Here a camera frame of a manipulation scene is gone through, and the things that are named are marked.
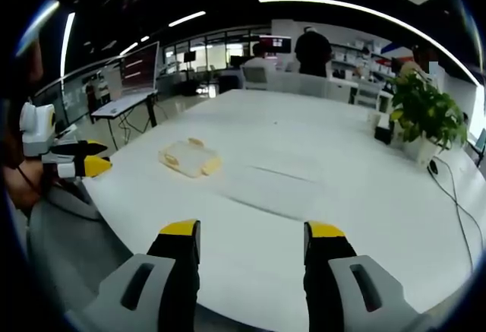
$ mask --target power cord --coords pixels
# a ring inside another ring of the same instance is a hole
[[[429,172],[429,174],[431,174],[431,177],[432,179],[436,182],[436,184],[439,186],[439,188],[449,197],[453,200],[454,204],[456,205],[456,214],[457,214],[457,218],[458,218],[458,221],[459,221],[459,225],[461,227],[461,233],[462,233],[462,237],[464,239],[464,243],[466,245],[466,248],[468,250],[468,255],[469,255],[469,261],[471,263],[471,272],[474,271],[474,262],[472,260],[472,255],[471,255],[471,249],[469,247],[469,243],[468,243],[468,240],[467,240],[467,237],[465,236],[465,231],[464,231],[464,226],[462,224],[462,221],[461,221],[461,217],[459,215],[459,209],[461,209],[465,214],[467,214],[469,216],[469,218],[472,219],[472,221],[475,223],[475,225],[478,227],[478,231],[479,231],[479,234],[480,234],[480,237],[481,237],[481,251],[484,249],[484,240],[483,240],[483,233],[481,231],[481,227],[479,226],[479,223],[478,221],[462,206],[459,204],[459,202],[457,201],[457,193],[456,193],[456,183],[454,182],[454,175],[453,175],[453,172],[452,170],[450,169],[449,167],[449,164],[446,163],[445,161],[441,160],[440,158],[438,157],[434,157],[436,160],[440,161],[441,163],[443,163],[447,169],[449,170],[449,174],[450,174],[450,178],[452,179],[452,182],[453,182],[453,190],[454,190],[454,196],[452,196],[439,182],[438,180],[435,178],[434,174],[432,173],[432,170],[430,169],[430,166],[427,167],[427,170]]]
[[[32,188],[32,190],[34,190],[44,201],[46,201],[47,203],[49,203],[53,207],[56,207],[59,210],[65,212],[65,213],[69,213],[70,215],[75,216],[75,217],[78,217],[78,218],[81,218],[83,220],[90,220],[92,222],[98,222],[99,221],[98,219],[95,220],[93,218],[89,218],[89,217],[83,216],[81,214],[77,214],[75,212],[72,212],[69,209],[66,209],[63,206],[61,206],[61,205],[59,205],[59,204],[51,201],[47,196],[45,196],[44,194],[42,194],[42,192],[39,191],[39,189],[37,189],[37,187],[30,181],[29,177],[27,175],[25,175],[25,172],[22,171],[22,169],[21,169],[20,166],[17,166],[17,170],[22,175],[22,177],[24,178],[25,182]]]

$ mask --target table leg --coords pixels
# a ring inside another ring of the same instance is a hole
[[[111,134],[112,136],[112,139],[113,139],[113,144],[115,145],[115,149],[118,151],[118,146],[116,145],[116,141],[115,141],[115,137],[113,136],[113,130],[112,130],[112,125],[111,125],[111,122],[109,119],[106,119],[106,121],[108,121],[108,128],[109,128],[109,133]]]
[[[155,113],[153,112],[153,105],[152,105],[152,97],[147,97],[145,100],[145,104],[147,104],[147,111],[149,112],[149,119],[152,128],[157,125],[157,120],[155,119]]]

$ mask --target white table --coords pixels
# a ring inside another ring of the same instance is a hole
[[[367,115],[313,97],[232,90],[140,136],[112,156],[112,169],[84,184],[134,253],[146,253],[166,224],[198,218],[197,301],[236,321],[308,329],[305,220],[342,229],[423,312],[469,277],[456,208],[426,172],[373,139]],[[189,137],[219,152],[220,171],[190,179],[158,163],[158,150]],[[484,229],[486,183],[463,151],[450,152],[459,201]],[[478,245],[475,225],[464,227]]]
[[[109,133],[112,136],[113,144],[115,145],[116,150],[118,149],[118,146],[116,144],[115,137],[113,137],[113,130],[110,121],[112,119],[118,118],[120,115],[125,114],[128,110],[134,108],[140,103],[145,102],[147,104],[150,124],[152,125],[152,127],[155,127],[157,125],[157,120],[155,118],[155,114],[153,113],[153,105],[150,102],[150,98],[155,94],[156,91],[144,91],[142,93],[126,94],[116,100],[105,104],[91,114],[91,116],[94,118],[106,119],[106,121],[108,122]]]

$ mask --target office room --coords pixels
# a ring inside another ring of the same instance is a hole
[[[42,316],[14,329],[419,332],[480,309],[478,0],[13,9],[5,281]]]

